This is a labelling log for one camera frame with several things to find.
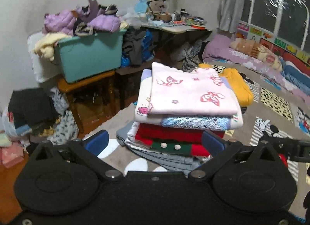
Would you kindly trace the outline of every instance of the wooden floor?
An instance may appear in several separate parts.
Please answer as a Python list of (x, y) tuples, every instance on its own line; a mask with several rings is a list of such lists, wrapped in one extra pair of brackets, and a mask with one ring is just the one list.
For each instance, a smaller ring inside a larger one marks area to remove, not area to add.
[[(125, 107), (136, 100), (137, 95), (128, 98), (125, 101)], [(116, 112), (118, 112), (120, 109), (118, 99), (116, 100), (116, 107)], [(84, 132), (79, 133), (79, 138), (83, 138), (85, 134), (90, 133), (103, 122), (112, 118), (108, 106), (100, 106), (96, 108), (90, 105), (80, 104), (78, 105), (78, 110), (84, 127)], [(14, 195), (13, 186), (18, 174), (27, 163), (27, 160), (28, 155), (25, 154), (24, 160), (21, 163), (18, 163), (9, 169), (0, 166), (0, 222), (4, 224), (9, 223), (21, 212), (21, 207)]]

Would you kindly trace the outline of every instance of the teal storage bin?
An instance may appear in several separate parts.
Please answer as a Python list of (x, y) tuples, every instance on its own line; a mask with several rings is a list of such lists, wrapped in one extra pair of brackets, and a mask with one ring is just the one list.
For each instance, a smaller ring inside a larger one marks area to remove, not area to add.
[(119, 68), (125, 32), (102, 32), (60, 40), (55, 47), (54, 57), (61, 64), (65, 80), (72, 83)]

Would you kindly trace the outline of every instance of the curtain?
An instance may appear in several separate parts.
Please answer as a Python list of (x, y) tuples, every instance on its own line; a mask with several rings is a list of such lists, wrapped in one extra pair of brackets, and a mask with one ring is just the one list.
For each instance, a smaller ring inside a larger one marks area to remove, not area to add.
[(234, 33), (241, 19), (244, 0), (221, 0), (220, 29)]

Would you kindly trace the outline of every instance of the spotted patch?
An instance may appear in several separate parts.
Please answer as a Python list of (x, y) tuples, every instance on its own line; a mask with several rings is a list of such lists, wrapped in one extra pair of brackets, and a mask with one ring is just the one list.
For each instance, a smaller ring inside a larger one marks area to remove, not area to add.
[(212, 66), (212, 68), (215, 69), (215, 71), (216, 71), (218, 74), (223, 73), (223, 70), (225, 69), (225, 67), (219, 66), (219, 65), (211, 65), (211, 66)]
[(285, 117), (290, 122), (293, 122), (289, 103), (282, 97), (274, 94), (273, 92), (262, 87), (261, 90), (261, 102), (272, 109), (275, 113)]

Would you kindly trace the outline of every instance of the red folded sweater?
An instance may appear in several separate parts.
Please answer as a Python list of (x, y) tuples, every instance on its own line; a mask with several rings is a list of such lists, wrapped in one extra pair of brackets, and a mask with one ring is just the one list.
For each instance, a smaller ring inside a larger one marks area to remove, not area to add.
[[(202, 130), (162, 127), (140, 123), (139, 135), (144, 138), (174, 139), (181, 142), (201, 143)], [(213, 131), (219, 137), (223, 137), (224, 131)]]
[(156, 149), (160, 152), (166, 152), (168, 154), (178, 154), (178, 155), (192, 155), (192, 156), (204, 156), (208, 157), (210, 153), (201, 144), (191, 144), (188, 142), (180, 143), (179, 141), (170, 139), (151, 139), (142, 137), (137, 131), (135, 136), (136, 140), (143, 142), (144, 144)]

